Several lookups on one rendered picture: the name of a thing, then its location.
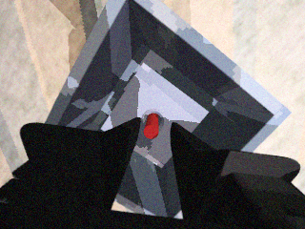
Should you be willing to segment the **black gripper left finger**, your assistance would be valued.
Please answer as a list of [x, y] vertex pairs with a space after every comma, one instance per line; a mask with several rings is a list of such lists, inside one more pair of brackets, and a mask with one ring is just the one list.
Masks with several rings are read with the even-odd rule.
[[32, 122], [19, 135], [33, 156], [79, 162], [92, 167], [95, 206], [111, 210], [136, 144], [141, 117], [105, 132]]

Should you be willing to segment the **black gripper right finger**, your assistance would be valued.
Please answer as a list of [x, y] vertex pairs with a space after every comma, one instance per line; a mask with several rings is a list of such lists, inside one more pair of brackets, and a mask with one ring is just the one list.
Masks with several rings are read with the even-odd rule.
[[299, 162], [285, 156], [216, 150], [176, 122], [170, 134], [183, 219], [202, 221], [229, 173], [283, 177], [292, 182], [300, 171]]

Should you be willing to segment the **red peg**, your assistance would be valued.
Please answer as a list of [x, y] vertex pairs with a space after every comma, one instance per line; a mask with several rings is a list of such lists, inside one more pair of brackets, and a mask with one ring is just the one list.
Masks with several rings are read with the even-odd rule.
[[158, 114], [149, 114], [144, 129], [146, 138], [153, 139], [158, 136]]

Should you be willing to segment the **grey open box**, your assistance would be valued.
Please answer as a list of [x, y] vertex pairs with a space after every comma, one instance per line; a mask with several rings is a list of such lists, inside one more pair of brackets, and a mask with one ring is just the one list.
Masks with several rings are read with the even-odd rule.
[[[253, 152], [292, 113], [160, 0], [108, 0], [45, 123], [104, 132], [143, 63], [209, 112], [192, 134], [216, 150]], [[114, 201], [183, 219], [173, 157], [133, 151]]]

